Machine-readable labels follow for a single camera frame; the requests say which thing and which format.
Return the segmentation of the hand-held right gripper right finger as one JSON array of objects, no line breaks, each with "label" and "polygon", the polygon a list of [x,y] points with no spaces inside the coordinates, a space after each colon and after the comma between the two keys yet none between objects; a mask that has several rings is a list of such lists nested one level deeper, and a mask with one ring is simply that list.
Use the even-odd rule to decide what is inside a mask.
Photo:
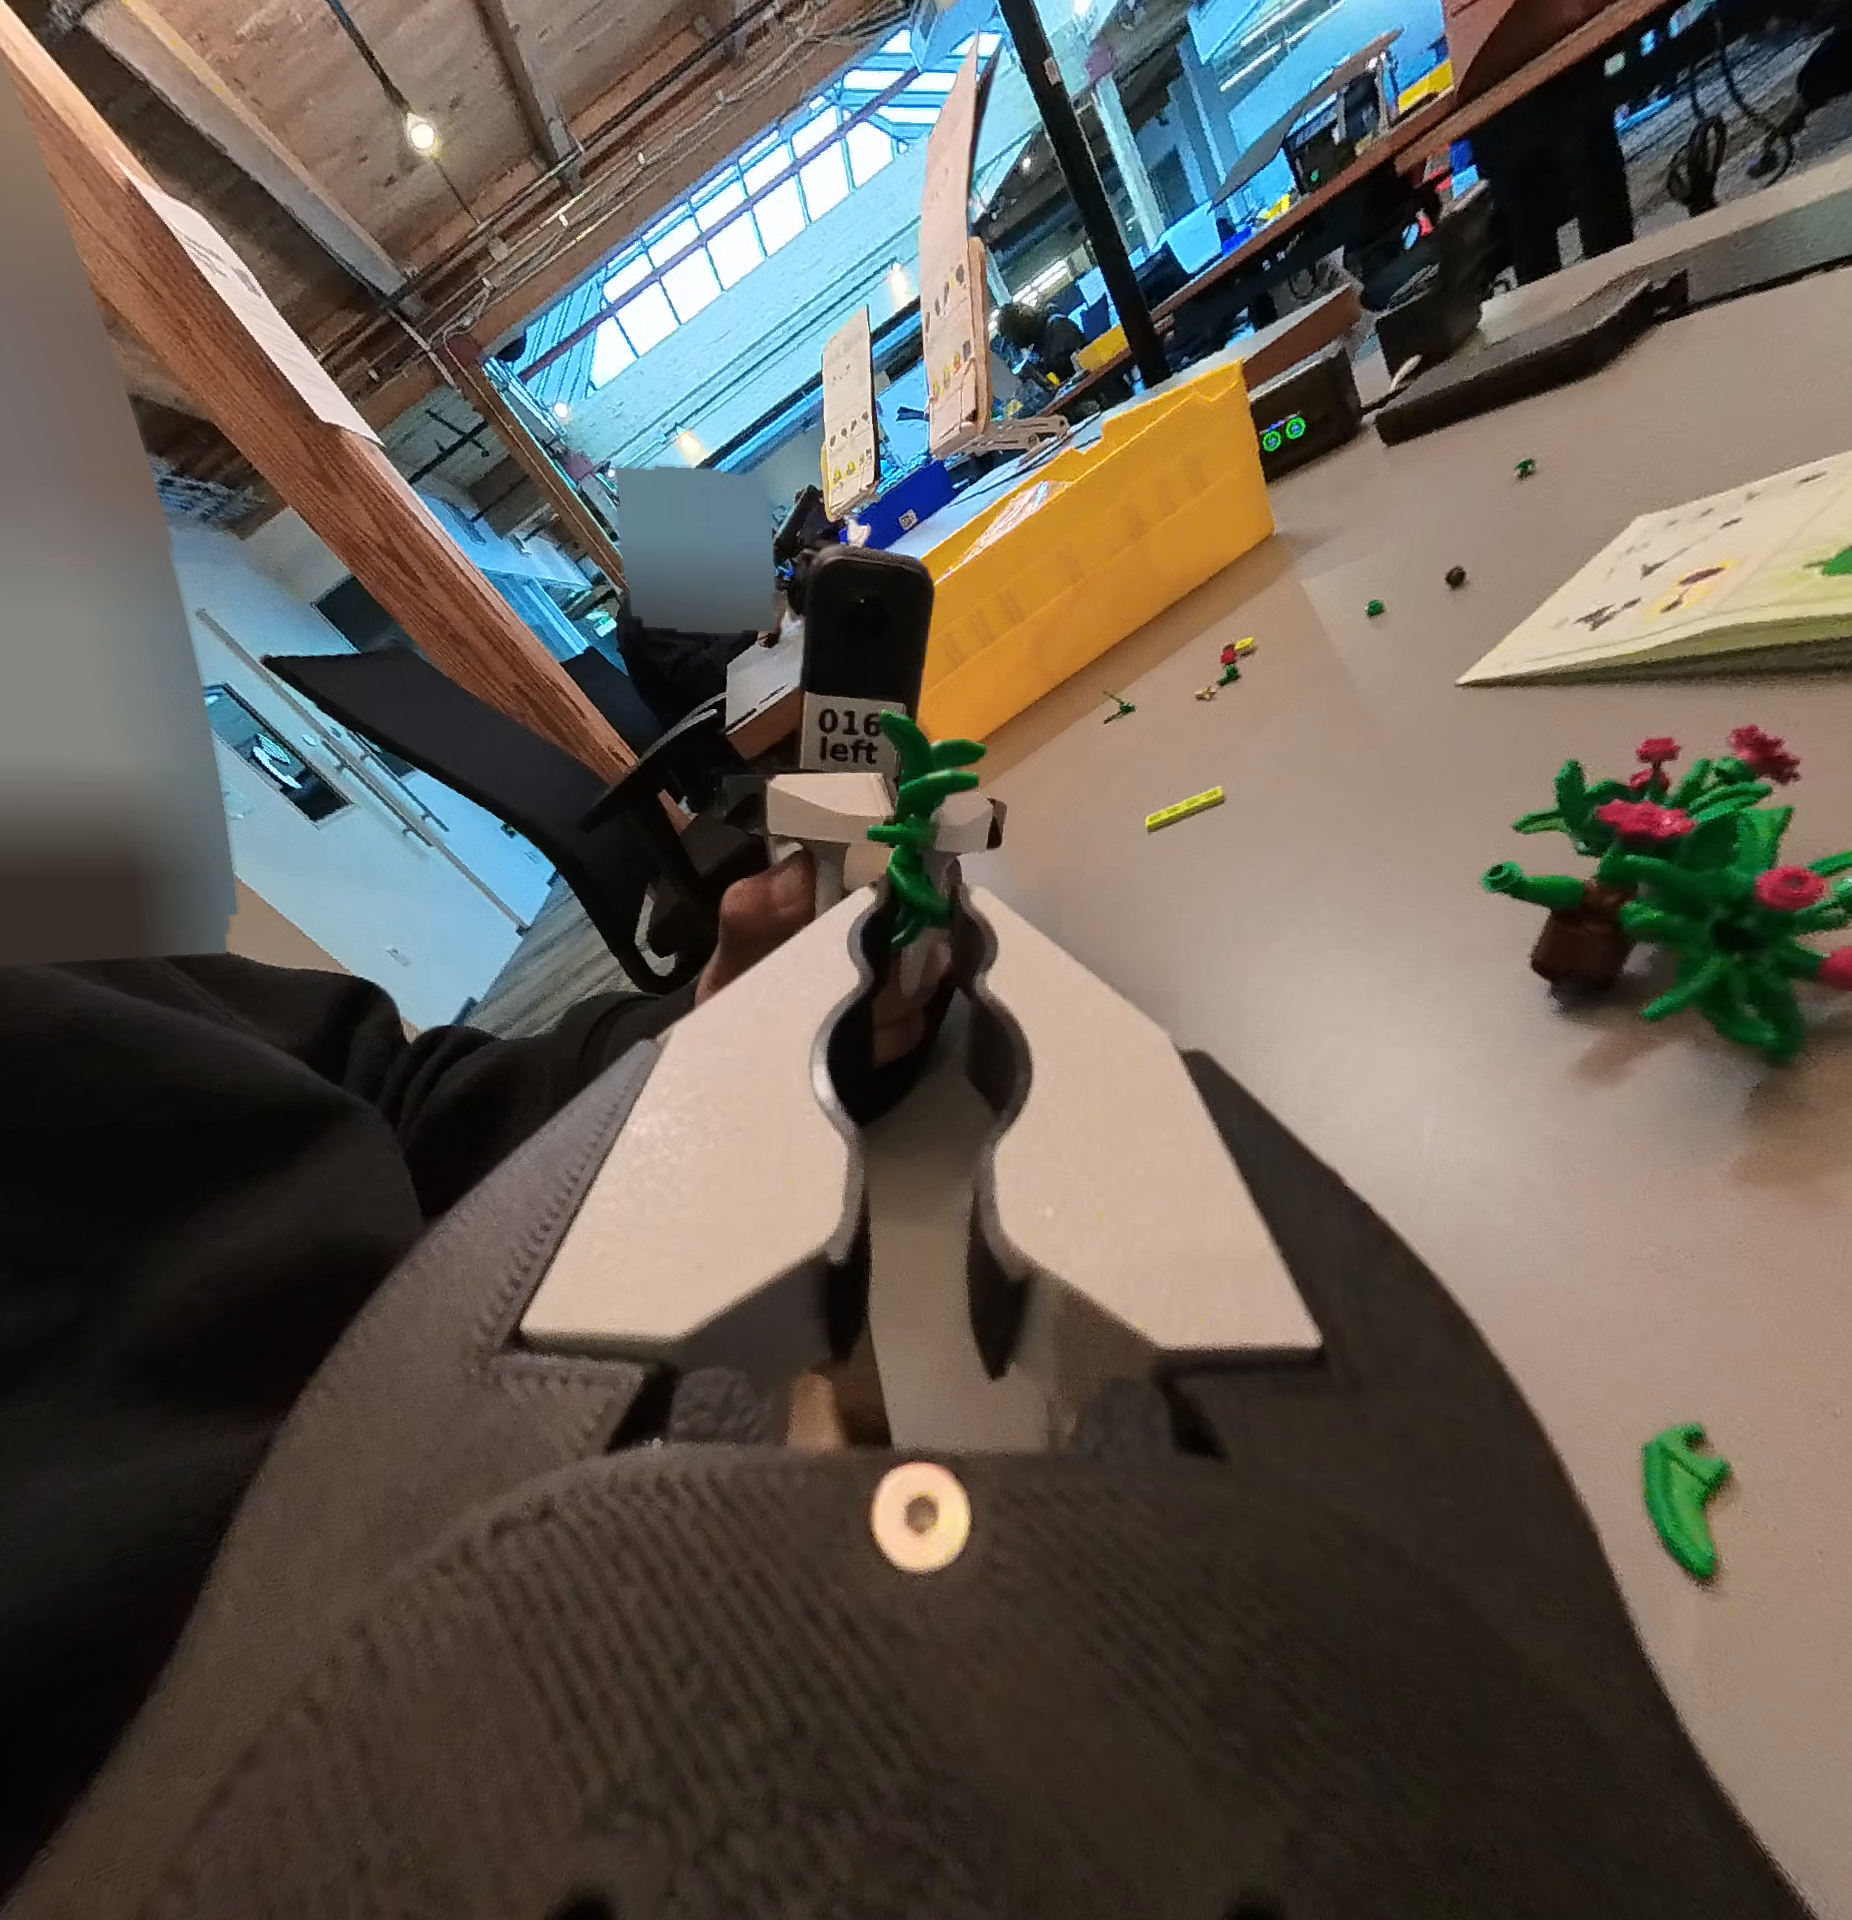
[{"label": "hand-held right gripper right finger", "polygon": [[1311,1366],[1323,1331],[1172,1036],[985,887],[956,907],[968,1321],[1064,1441],[1110,1387]]}]

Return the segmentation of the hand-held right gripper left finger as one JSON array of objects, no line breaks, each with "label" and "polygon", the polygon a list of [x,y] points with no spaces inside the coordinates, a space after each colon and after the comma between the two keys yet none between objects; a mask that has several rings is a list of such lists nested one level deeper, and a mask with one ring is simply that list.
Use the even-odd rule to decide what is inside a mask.
[{"label": "hand-held right gripper left finger", "polygon": [[701,997],[629,1064],[602,1159],[516,1344],[537,1360],[728,1371],[794,1445],[885,1445],[867,1331],[867,1146],[885,897],[863,887]]}]

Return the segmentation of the green toy plant stem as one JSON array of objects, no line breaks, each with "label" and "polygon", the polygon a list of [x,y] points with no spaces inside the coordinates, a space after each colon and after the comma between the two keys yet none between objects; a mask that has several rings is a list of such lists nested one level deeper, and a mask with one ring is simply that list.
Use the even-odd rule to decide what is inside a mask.
[{"label": "green toy plant stem", "polygon": [[897,788],[891,818],[867,828],[867,838],[891,852],[889,949],[900,954],[955,922],[948,885],[933,877],[929,857],[939,852],[940,809],[980,788],[976,768],[988,750],[966,736],[934,741],[897,708],[881,710],[879,719],[882,741],[894,750]]}]

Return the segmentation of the person's left forearm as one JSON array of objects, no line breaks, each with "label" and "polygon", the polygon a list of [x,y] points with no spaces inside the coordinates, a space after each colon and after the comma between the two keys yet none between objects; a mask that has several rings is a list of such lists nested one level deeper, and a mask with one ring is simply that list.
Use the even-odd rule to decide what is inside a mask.
[{"label": "person's left forearm", "polygon": [[695,1009],[699,985],[595,997],[528,1036],[441,1027],[413,1040],[377,1102],[420,1216],[449,1214],[629,1051],[663,1039]]}]

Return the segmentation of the person's left hand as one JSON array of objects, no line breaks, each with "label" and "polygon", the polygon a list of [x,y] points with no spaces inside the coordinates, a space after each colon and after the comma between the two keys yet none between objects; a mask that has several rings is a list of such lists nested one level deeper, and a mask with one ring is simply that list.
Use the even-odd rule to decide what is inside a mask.
[{"label": "person's left hand", "polygon": [[[796,850],[727,889],[715,949],[695,985],[695,1006],[736,985],[778,949],[818,921],[818,868]],[[939,1042],[952,989],[948,939],[934,930],[915,942],[882,975],[863,1015],[865,1045],[849,1066],[843,1106],[860,1125],[899,1108],[925,1074],[925,1057]]]}]

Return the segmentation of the yellow plastic bin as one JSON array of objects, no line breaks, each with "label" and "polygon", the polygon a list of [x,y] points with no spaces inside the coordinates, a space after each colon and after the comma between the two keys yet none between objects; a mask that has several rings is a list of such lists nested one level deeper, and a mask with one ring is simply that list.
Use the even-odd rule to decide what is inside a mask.
[{"label": "yellow plastic bin", "polygon": [[929,535],[917,720],[986,742],[1274,536],[1251,379],[1214,356],[1102,420],[962,527]]}]

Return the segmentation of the tall cardboard sign board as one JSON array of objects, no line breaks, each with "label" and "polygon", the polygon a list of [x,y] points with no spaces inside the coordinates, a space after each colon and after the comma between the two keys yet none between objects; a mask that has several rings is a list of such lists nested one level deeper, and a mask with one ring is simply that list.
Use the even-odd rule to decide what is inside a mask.
[{"label": "tall cardboard sign board", "polygon": [[973,45],[929,136],[918,225],[918,310],[929,459],[948,462],[992,420],[990,285],[971,227],[982,93],[990,56]]}]

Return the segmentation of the black office chair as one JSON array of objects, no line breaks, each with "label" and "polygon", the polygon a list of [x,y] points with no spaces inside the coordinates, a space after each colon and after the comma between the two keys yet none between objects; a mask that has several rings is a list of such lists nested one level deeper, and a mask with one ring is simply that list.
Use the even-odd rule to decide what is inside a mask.
[{"label": "black office chair", "polygon": [[409,649],[266,656],[265,667],[373,749],[495,814],[540,852],[602,945],[646,995],[712,957],[723,901],[771,867],[762,836],[723,811],[745,774],[707,702],[665,728],[601,652],[560,671],[597,719],[630,724],[633,771],[602,776]]}]

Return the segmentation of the wooden beam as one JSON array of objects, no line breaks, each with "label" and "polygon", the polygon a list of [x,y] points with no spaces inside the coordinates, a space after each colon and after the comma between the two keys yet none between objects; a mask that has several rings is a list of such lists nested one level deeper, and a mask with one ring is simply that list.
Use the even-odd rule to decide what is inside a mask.
[{"label": "wooden beam", "polygon": [[149,200],[152,178],[27,24],[0,5],[18,90],[95,297],[272,493],[465,690],[621,780],[635,753],[424,508],[383,446],[312,402]]}]

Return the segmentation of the black steel column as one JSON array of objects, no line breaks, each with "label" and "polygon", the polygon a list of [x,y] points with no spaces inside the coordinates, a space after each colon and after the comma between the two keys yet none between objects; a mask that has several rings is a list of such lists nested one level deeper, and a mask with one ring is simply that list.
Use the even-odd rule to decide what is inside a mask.
[{"label": "black steel column", "polygon": [[1052,147],[1059,175],[1081,216],[1089,251],[1105,276],[1132,370],[1145,388],[1155,391],[1170,377],[1168,354],[1108,204],[1089,136],[1072,108],[1057,48],[1035,2],[1000,2],[999,11]]}]

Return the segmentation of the black device with green lights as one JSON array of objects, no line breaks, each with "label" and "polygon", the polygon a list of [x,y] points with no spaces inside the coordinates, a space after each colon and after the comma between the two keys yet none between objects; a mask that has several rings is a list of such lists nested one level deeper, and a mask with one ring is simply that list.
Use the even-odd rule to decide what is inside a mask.
[{"label": "black device with green lights", "polygon": [[1261,469],[1271,484],[1346,446],[1365,426],[1346,345],[1309,354],[1248,399]]}]

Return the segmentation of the toy flower plant brown pot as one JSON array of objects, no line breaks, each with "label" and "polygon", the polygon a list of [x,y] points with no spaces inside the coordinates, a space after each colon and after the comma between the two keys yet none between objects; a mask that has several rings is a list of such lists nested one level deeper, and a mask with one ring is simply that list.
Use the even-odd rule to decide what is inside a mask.
[{"label": "toy flower plant brown pot", "polygon": [[1481,887],[1545,917],[1529,966],[1548,989],[1605,995],[1650,949],[1664,985],[1644,1023],[1694,1016],[1789,1064],[1809,1039],[1803,992],[1852,997],[1852,848],[1786,855],[1795,809],[1781,794],[1801,776],[1792,746],[1757,724],[1693,762],[1653,734],[1625,779],[1593,780],[1567,761],[1553,800],[1515,833],[1565,841],[1579,867],[1546,874],[1501,860]]}]

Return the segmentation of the black equipment box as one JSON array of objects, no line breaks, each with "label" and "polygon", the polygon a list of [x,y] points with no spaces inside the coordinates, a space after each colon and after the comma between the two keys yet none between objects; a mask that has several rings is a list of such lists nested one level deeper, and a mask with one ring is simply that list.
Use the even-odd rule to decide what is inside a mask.
[{"label": "black equipment box", "polygon": [[1375,320],[1390,377],[1435,369],[1477,332],[1494,276],[1494,228],[1490,199],[1456,204],[1401,261],[1410,270]]}]

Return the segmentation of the black flat case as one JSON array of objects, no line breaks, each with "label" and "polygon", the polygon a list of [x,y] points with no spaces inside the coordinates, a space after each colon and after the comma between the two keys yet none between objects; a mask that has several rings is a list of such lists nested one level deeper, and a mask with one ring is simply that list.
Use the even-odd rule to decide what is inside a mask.
[{"label": "black flat case", "polygon": [[1383,444],[1401,446],[1571,387],[1605,373],[1688,304],[1687,268],[1616,280],[1554,319],[1416,375],[1377,410],[1372,429]]}]

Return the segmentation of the dark framed wall panel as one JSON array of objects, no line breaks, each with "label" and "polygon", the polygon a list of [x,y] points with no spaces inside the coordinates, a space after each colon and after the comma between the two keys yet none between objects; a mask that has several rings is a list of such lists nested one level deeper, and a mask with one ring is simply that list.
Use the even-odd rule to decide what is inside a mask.
[{"label": "dark framed wall panel", "polygon": [[206,685],[202,701],[218,742],[302,818],[324,825],[352,804],[228,685]]}]

